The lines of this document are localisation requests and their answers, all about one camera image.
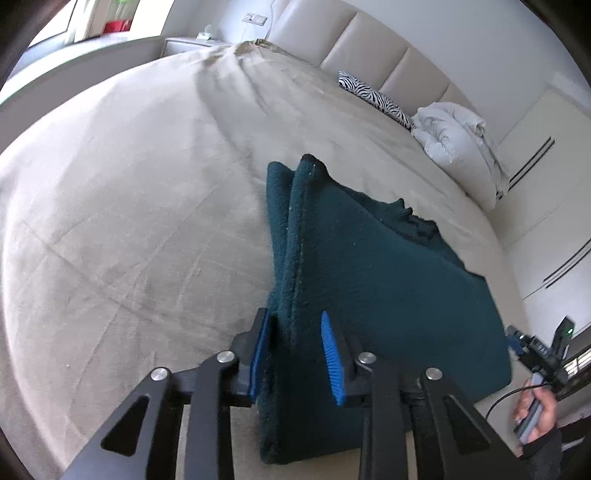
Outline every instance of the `headboard panel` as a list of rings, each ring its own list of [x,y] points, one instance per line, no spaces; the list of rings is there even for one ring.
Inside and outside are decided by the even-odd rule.
[[[383,23],[341,0],[281,0],[269,40],[321,69],[345,70],[406,113],[432,102],[474,110],[427,57]]]

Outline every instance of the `white wardrobe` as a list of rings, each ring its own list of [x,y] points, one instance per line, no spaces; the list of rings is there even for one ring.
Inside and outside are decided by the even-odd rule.
[[[548,90],[501,151],[511,188],[489,219],[532,333],[549,344],[564,316],[576,322],[575,335],[591,323],[591,119]]]

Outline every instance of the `green fleece fabric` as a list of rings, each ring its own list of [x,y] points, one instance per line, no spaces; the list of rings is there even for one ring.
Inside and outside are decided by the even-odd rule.
[[[259,397],[268,463],[361,445],[362,412],[332,397],[320,340],[327,311],[363,348],[402,368],[438,367],[474,401],[506,386],[511,366],[486,281],[465,270],[434,222],[402,199],[343,187],[304,155],[296,172],[271,163],[267,208],[276,319]]]

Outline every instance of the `sleeve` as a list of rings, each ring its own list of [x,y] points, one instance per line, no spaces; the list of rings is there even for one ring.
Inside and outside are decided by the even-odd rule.
[[[523,456],[532,480],[557,480],[562,460],[562,434],[553,428],[546,435],[523,446]]]

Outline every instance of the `bedside table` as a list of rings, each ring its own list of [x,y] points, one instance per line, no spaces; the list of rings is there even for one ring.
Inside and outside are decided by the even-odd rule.
[[[199,48],[211,48],[219,45],[228,45],[220,40],[199,40],[192,37],[169,37],[164,40],[164,48],[160,57],[168,57],[177,53],[198,50]]]

